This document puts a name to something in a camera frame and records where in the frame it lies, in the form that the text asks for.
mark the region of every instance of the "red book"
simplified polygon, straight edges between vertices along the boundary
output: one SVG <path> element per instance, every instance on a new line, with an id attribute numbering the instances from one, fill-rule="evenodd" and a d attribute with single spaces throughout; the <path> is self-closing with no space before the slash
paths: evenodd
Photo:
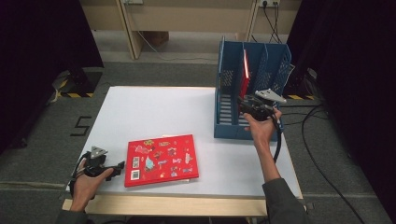
<path id="1" fill-rule="evenodd" d="M 128 143 L 125 188 L 198 176 L 192 134 Z"/>
<path id="2" fill-rule="evenodd" d="M 244 49 L 244 69 L 241 78 L 241 91 L 239 92 L 239 96 L 242 99 L 244 99 L 245 94 L 247 93 L 249 81 L 250 81 L 250 73 L 248 71 L 248 54 L 247 51 Z"/>

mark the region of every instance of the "white table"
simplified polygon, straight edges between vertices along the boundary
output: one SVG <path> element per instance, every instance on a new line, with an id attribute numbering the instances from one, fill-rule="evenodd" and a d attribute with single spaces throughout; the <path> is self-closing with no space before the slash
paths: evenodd
<path id="1" fill-rule="evenodd" d="M 252 141 L 213 137 L 214 94 L 214 88 L 110 88 L 81 155 L 92 146 L 101 147 L 108 150 L 105 165 L 116 165 L 126 160 L 129 141 L 191 133 L 200 177 L 187 183 L 125 188 L 123 171 L 101 185 L 87 212 L 265 216 L 262 170 Z M 271 149 L 275 151 L 276 143 L 271 144 Z M 302 198 L 284 136 L 276 164 L 294 195 Z M 70 203 L 66 200 L 64 209 Z M 158 203 L 163 208 L 153 210 Z"/>

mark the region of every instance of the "blue basket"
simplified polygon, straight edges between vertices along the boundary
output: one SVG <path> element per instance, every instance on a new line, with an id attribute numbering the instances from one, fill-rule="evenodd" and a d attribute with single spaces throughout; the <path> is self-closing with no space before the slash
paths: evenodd
<path id="1" fill-rule="evenodd" d="M 271 89 L 282 95 L 288 80 L 291 55 L 287 45 L 221 41 L 215 94 L 215 138 L 252 139 L 250 132 L 244 130 L 248 122 L 239 114 L 236 101 L 241 87 L 244 49 L 250 71 L 247 94 Z"/>

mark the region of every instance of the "yellow and black tape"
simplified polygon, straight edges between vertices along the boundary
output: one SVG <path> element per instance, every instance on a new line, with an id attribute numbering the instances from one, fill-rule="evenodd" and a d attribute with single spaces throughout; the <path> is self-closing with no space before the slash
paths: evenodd
<path id="1" fill-rule="evenodd" d="M 69 98 L 93 97 L 93 92 L 59 92 L 58 96 Z"/>
<path id="2" fill-rule="evenodd" d="M 314 100 L 313 95 L 283 95 L 283 98 L 285 99 L 291 99 L 291 100 Z"/>

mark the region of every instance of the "wall socket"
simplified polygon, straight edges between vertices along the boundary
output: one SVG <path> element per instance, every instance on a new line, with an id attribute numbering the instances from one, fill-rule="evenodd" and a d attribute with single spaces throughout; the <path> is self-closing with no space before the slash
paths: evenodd
<path id="1" fill-rule="evenodd" d="M 277 5 L 279 6 L 280 4 L 280 0 L 265 0 L 267 2 L 267 7 L 275 7 L 274 3 L 277 3 Z M 260 4 L 259 6 L 262 7 L 262 3 L 264 2 L 264 0 L 260 0 Z"/>

